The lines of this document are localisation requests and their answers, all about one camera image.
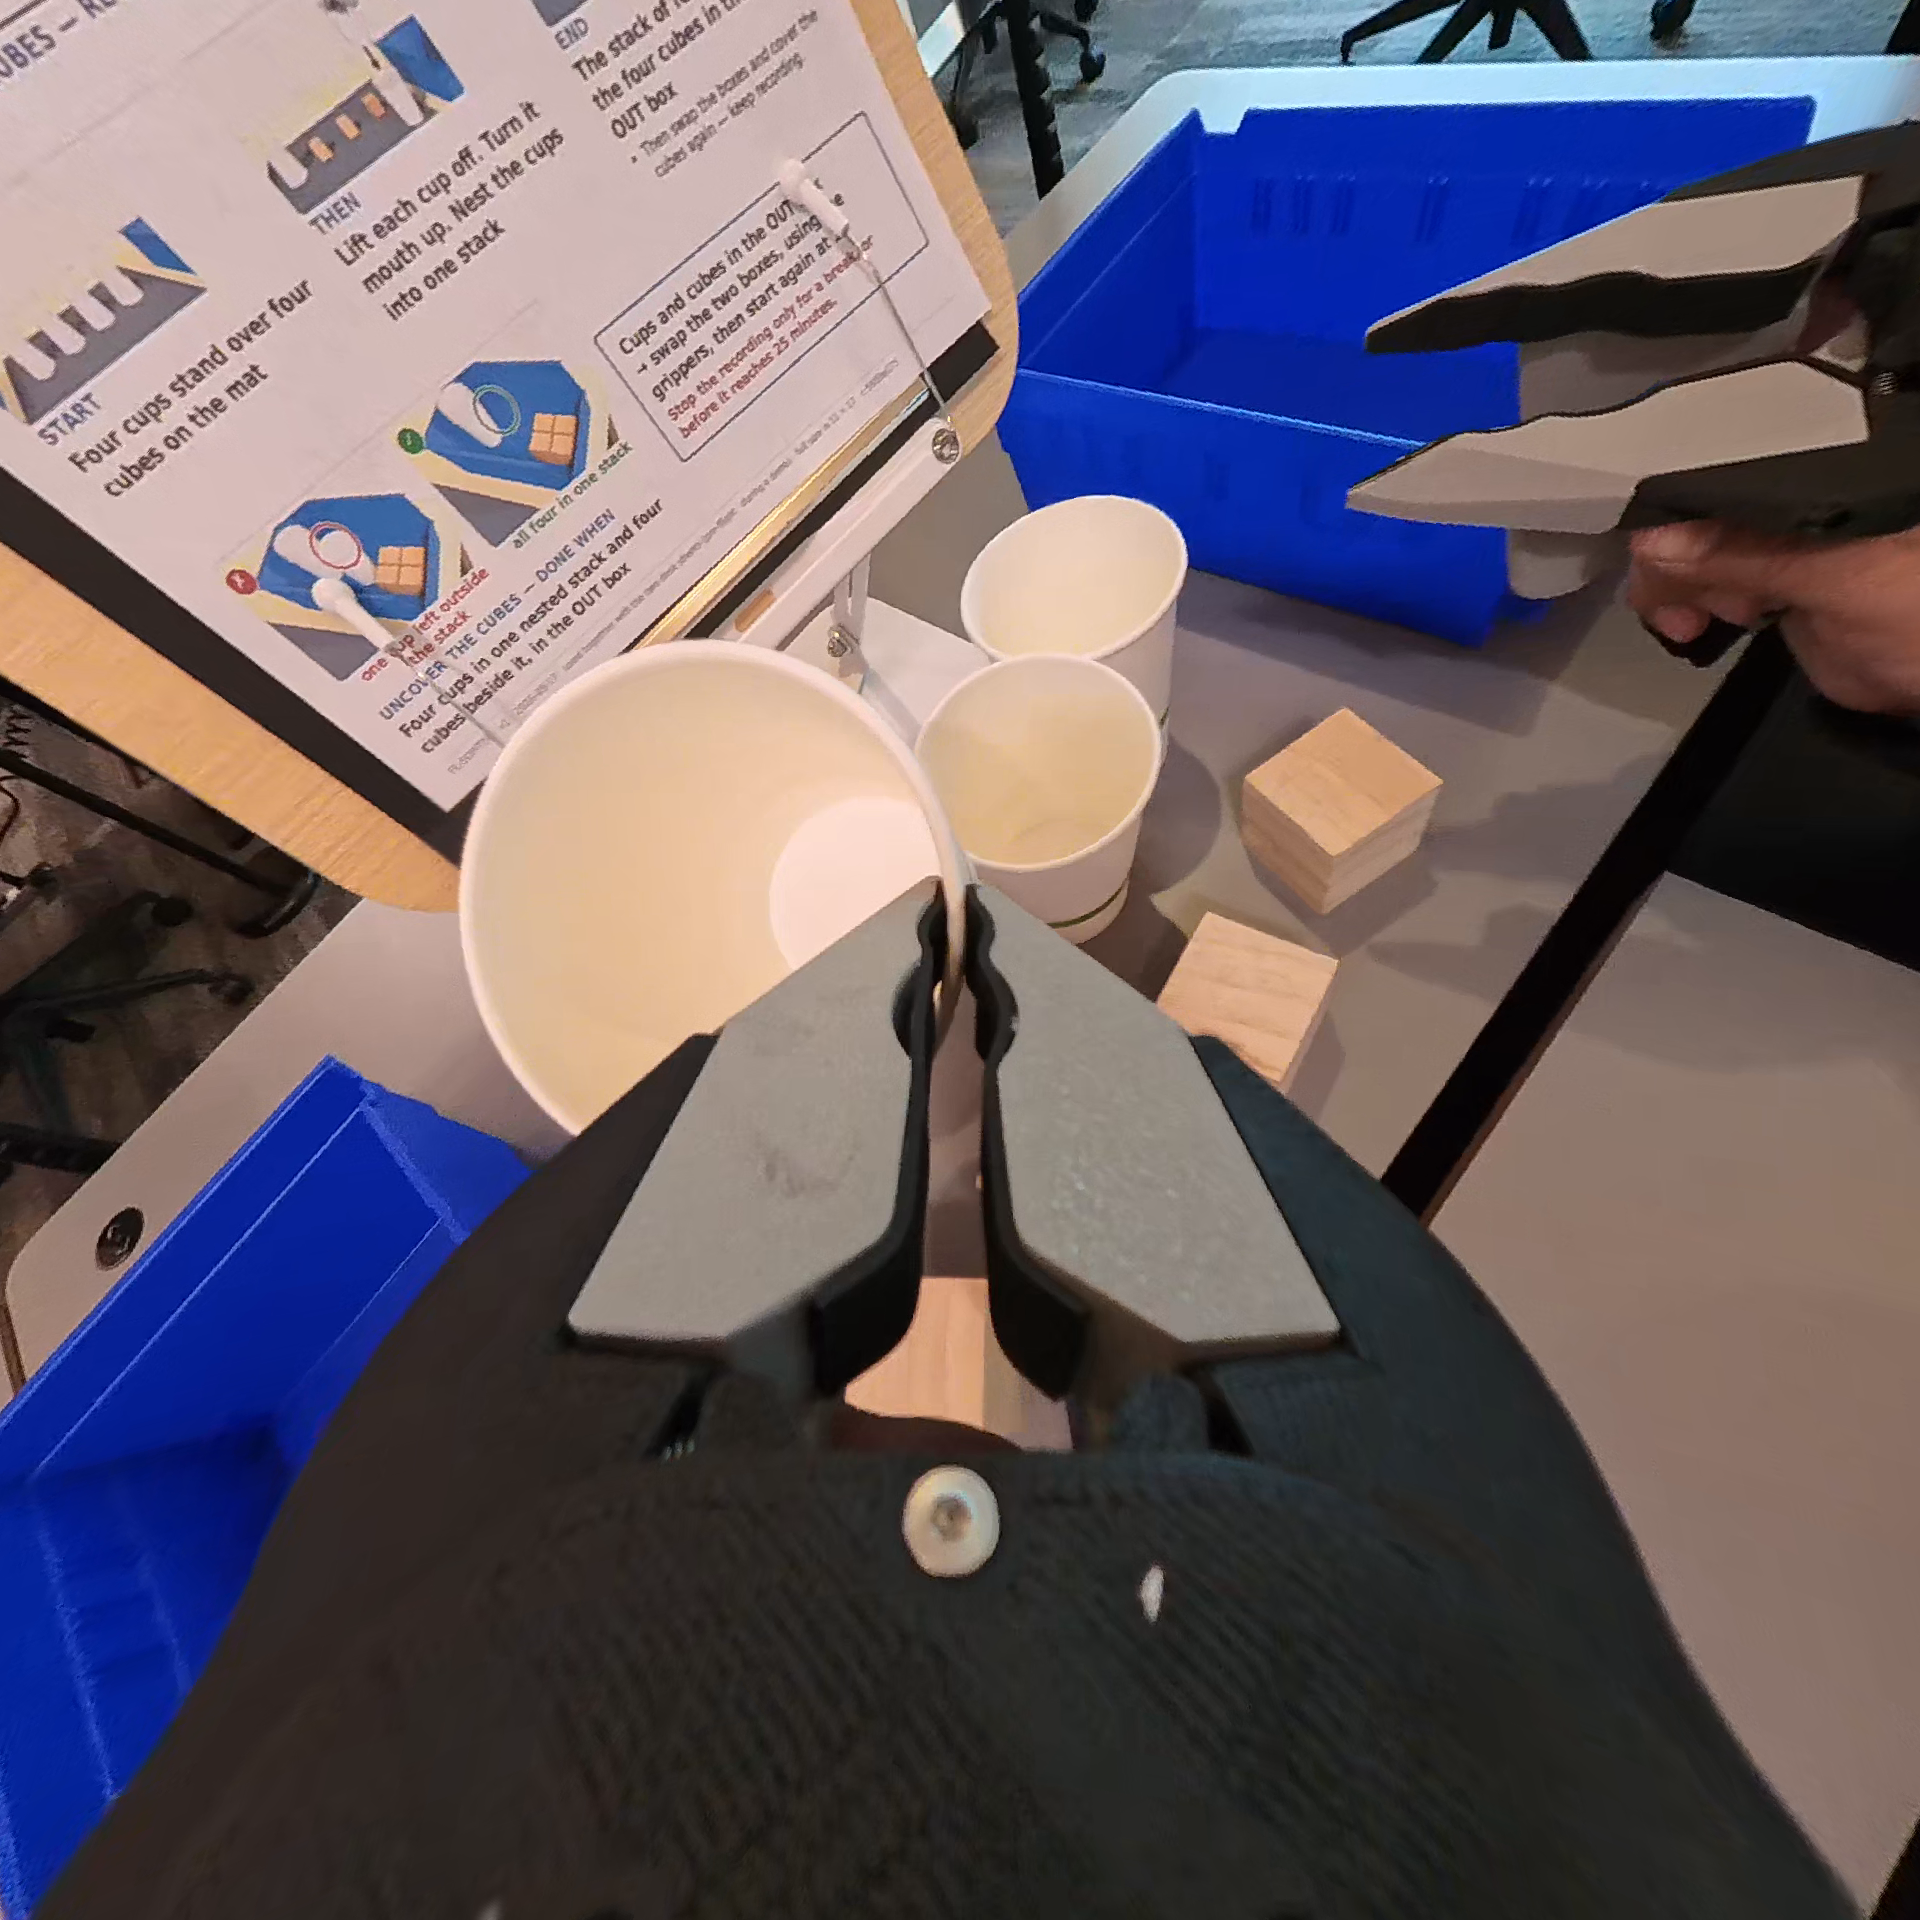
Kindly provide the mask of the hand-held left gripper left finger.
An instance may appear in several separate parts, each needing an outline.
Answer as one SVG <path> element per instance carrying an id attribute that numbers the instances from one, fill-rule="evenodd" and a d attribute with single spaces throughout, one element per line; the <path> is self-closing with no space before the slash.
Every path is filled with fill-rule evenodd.
<path id="1" fill-rule="evenodd" d="M 722 1026 L 566 1313 L 580 1345 L 824 1402 L 901 1341 L 946 921 L 917 881 Z"/>

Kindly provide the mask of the printed instruction sheet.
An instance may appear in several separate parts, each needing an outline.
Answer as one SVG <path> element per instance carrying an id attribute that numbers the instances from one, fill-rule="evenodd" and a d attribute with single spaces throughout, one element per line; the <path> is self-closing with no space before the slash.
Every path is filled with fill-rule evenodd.
<path id="1" fill-rule="evenodd" d="M 439 807 L 990 297 L 852 4 L 4 4 L 4 476 Z"/>

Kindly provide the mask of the wooden document stand board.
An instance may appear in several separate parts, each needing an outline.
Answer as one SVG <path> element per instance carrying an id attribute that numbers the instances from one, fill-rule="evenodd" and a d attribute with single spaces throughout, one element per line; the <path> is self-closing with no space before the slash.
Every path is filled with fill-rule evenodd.
<path id="1" fill-rule="evenodd" d="M 928 79 L 910 14 L 892 2 L 854 2 L 852 14 L 943 218 L 992 302 L 980 324 L 992 347 L 965 351 L 971 372 L 943 403 L 943 422 L 910 429 L 911 450 L 879 478 L 879 505 L 854 509 L 848 532 L 808 540 L 797 580 L 786 591 L 759 590 L 743 609 L 744 617 L 766 617 L 770 633 L 755 639 L 731 628 L 718 636 L 763 649 L 792 644 L 824 609 L 829 587 L 856 563 L 870 561 L 936 482 L 992 436 L 1016 372 L 1010 259 Z M 743 535 L 738 543 L 747 546 L 747 563 L 766 556 L 781 532 L 781 517 L 796 518 L 821 500 L 834 478 L 902 418 L 910 403 L 910 395 L 885 403 L 875 422 L 859 427 L 848 447 Z M 4 681 L 18 699 L 46 706 L 167 778 L 352 897 L 424 914 L 445 914 L 456 905 L 460 857 L 397 828 L 6 549 Z"/>

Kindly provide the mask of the white stand frame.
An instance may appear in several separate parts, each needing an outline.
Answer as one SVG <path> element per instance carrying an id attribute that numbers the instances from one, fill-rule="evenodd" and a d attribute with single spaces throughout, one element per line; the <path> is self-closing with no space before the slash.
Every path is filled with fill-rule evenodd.
<path id="1" fill-rule="evenodd" d="M 862 561 L 831 587 L 828 671 L 915 747 L 925 721 L 992 660 L 971 639 L 875 598 L 870 572 Z"/>

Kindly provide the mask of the black backing sheet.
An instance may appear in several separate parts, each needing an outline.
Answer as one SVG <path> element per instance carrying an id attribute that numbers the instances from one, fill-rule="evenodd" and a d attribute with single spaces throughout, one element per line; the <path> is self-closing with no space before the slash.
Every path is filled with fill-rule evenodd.
<path id="1" fill-rule="evenodd" d="M 931 399 L 915 397 L 902 418 L 839 473 L 821 500 L 796 518 L 781 517 L 781 532 L 766 556 L 750 565 L 747 546 L 738 543 L 724 566 L 711 570 L 699 580 L 698 591 L 648 630 L 626 639 L 626 651 L 645 642 L 718 638 L 731 628 L 755 639 L 768 636 L 768 619 L 744 617 L 744 605 L 759 590 L 786 591 L 797 580 L 797 565 L 808 556 L 808 540 L 848 532 L 854 509 L 879 505 L 882 473 L 911 450 L 910 429 L 928 420 Z M 445 857 L 460 855 L 466 819 L 474 812 L 470 797 L 439 807 L 416 796 L 395 771 L 355 746 L 342 725 L 299 701 L 287 686 L 11 476 L 3 479 L 3 537 L 14 557 L 74 591 L 94 615 L 110 619 L 150 653 L 182 670 L 212 697 L 274 733 L 397 828 Z"/>

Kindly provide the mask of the black office chair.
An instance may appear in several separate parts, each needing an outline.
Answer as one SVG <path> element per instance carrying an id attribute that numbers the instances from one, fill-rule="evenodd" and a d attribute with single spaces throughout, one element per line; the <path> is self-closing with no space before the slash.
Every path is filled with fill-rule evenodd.
<path id="1" fill-rule="evenodd" d="M 1051 105 L 1043 39 L 1055 36 L 1072 41 L 1077 46 L 1079 79 L 1086 85 L 1098 83 L 1106 71 L 1106 55 L 1091 31 L 1091 20 L 1095 18 L 1099 2 L 958 2 L 954 6 L 960 18 L 960 30 L 950 57 L 950 85 L 946 94 L 950 130 L 965 151 L 974 149 L 979 140 L 979 124 L 966 105 L 974 59 L 975 55 L 992 55 L 1000 39 L 1006 39 L 1031 173 L 1038 199 L 1043 202 L 1064 178 L 1064 153 L 1058 117 Z"/>

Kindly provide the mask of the blue plastic bin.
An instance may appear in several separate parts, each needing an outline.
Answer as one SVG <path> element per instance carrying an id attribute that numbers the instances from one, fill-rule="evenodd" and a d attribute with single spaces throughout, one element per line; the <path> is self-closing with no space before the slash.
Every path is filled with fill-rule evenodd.
<path id="1" fill-rule="evenodd" d="M 4 1916 L 150 1756 L 373 1349 L 527 1174 L 323 1061 L 4 1410 Z"/>
<path id="2" fill-rule="evenodd" d="M 1511 346 L 1368 355 L 1403 306 L 1786 153 L 1786 98 L 1191 111 L 1020 295 L 998 418 L 1028 509 L 1139 497 L 1188 563 L 1478 646 L 1542 602 L 1503 535 L 1349 509 L 1349 492 L 1458 429 L 1514 426 Z"/>

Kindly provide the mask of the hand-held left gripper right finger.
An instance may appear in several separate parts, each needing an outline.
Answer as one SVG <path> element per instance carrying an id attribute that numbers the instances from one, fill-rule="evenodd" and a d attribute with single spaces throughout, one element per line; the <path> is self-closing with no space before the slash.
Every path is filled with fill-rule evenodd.
<path id="1" fill-rule="evenodd" d="M 1148 1378 L 1315 1354 L 1340 1326 L 1170 1017 L 990 885 L 966 891 L 992 1329 L 1080 1410 Z"/>

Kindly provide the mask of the white paper cup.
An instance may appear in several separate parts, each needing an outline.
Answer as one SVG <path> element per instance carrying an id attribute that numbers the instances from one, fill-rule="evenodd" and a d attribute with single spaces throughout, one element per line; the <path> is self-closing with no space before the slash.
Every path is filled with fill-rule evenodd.
<path id="1" fill-rule="evenodd" d="M 992 663 L 940 701 L 917 751 L 975 881 L 1070 943 L 1115 924 L 1165 754 L 1130 679 L 1072 655 Z"/>
<path id="2" fill-rule="evenodd" d="M 1077 655 L 1131 681 L 1168 727 L 1188 572 L 1179 526 L 1133 497 L 1072 497 L 1020 517 L 966 570 L 965 636 L 992 660 Z"/>
<path id="3" fill-rule="evenodd" d="M 580 1137 L 885 905 L 974 874 L 901 731 L 814 663 L 730 639 L 606 660 L 495 756 L 461 855 L 470 998 Z"/>

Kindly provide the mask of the person's right hand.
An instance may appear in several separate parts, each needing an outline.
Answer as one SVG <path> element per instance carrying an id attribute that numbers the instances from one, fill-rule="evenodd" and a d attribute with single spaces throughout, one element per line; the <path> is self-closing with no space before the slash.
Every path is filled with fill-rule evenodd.
<path id="1" fill-rule="evenodd" d="M 1694 655 L 1718 626 L 1775 626 L 1811 686 L 1854 714 L 1918 715 L 1918 532 L 1824 543 L 1714 522 L 1634 532 L 1626 598 Z"/>

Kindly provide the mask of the wooden cube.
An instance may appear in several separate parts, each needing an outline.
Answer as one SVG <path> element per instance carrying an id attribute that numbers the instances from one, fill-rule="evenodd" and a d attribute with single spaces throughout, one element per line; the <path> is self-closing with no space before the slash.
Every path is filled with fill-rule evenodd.
<path id="1" fill-rule="evenodd" d="M 984 1281 L 923 1277 L 906 1335 L 844 1402 L 879 1420 L 988 1431 L 990 1324 Z"/>
<path id="2" fill-rule="evenodd" d="M 1188 1036 L 1226 1043 L 1268 1085 L 1288 1092 L 1335 979 L 1332 956 L 1210 909 L 1157 1005 Z"/>
<path id="3" fill-rule="evenodd" d="M 1439 793 L 1439 774 L 1340 709 L 1244 778 L 1239 838 L 1267 877 L 1326 916 L 1420 849 Z"/>

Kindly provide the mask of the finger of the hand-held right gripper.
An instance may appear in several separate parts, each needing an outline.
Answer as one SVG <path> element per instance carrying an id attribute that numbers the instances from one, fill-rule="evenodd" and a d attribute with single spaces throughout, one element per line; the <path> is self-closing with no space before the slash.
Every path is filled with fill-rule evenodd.
<path id="1" fill-rule="evenodd" d="M 1838 279 L 1863 191 L 1861 173 L 1839 173 L 1661 199 L 1403 306 L 1365 347 L 1730 346 L 1866 362 L 1868 318 Z"/>
<path id="2" fill-rule="evenodd" d="M 1596 414 L 1453 434 L 1358 482 L 1349 507 L 1397 522 L 1503 531 L 1508 590 L 1573 595 L 1610 572 L 1642 485 L 1866 441 L 1866 388 L 1812 359 L 1666 382 Z"/>

